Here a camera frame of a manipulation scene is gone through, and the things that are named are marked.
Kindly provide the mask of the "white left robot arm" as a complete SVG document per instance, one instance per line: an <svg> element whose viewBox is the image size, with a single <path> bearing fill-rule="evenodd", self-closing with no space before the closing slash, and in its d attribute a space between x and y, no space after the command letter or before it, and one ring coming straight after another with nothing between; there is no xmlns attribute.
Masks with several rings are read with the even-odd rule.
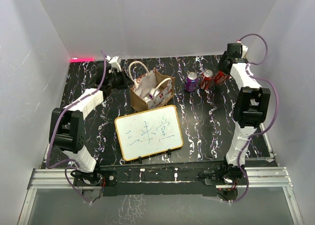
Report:
<svg viewBox="0 0 315 225"><path fill-rule="evenodd" d="M84 178L89 184L97 185L102 174L95 169L96 160L85 146L84 120L104 102L112 89L126 89L131 83L132 80L121 68L120 61L99 64L96 75L84 93L66 107L52 111L46 167L54 168L59 165L49 164L52 148L56 147L68 156L67 161L73 161L78 170L85 173Z"/></svg>

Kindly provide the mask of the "red cola can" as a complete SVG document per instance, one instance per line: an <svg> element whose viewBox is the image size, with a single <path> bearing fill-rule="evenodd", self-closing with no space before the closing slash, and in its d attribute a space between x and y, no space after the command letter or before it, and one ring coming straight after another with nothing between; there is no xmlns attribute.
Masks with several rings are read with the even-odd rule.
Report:
<svg viewBox="0 0 315 225"><path fill-rule="evenodd" d="M212 80L213 80L213 72L209 69L204 70L200 74L199 78L199 88L202 90L208 90L211 87Z"/></svg>
<svg viewBox="0 0 315 225"><path fill-rule="evenodd" d="M214 77L213 81L216 85L222 85L227 79L229 79L229 75L225 74L223 71L219 71Z"/></svg>

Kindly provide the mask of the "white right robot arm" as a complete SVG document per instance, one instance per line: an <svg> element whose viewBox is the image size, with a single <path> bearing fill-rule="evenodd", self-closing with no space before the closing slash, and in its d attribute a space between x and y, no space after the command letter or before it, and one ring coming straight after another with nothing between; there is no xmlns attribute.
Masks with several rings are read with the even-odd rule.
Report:
<svg viewBox="0 0 315 225"><path fill-rule="evenodd" d="M245 172L246 150L250 138L266 119L271 92L263 88L254 78L245 58L247 48L240 41L229 43L218 63L218 73L214 77L216 85L233 78L239 89L234 110L235 130L231 146L225 155L216 179L231 184Z"/></svg>

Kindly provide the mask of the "printed canvas tote bag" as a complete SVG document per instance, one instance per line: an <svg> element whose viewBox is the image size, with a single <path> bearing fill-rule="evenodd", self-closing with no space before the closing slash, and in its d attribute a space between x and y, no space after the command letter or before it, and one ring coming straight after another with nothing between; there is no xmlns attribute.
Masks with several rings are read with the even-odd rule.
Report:
<svg viewBox="0 0 315 225"><path fill-rule="evenodd" d="M144 67L146 73L133 78L131 68L135 64ZM134 61L128 66L128 75L134 82L130 88L130 100L131 107L136 112L163 107L174 96L175 77L163 75L157 69L149 70L140 61Z"/></svg>

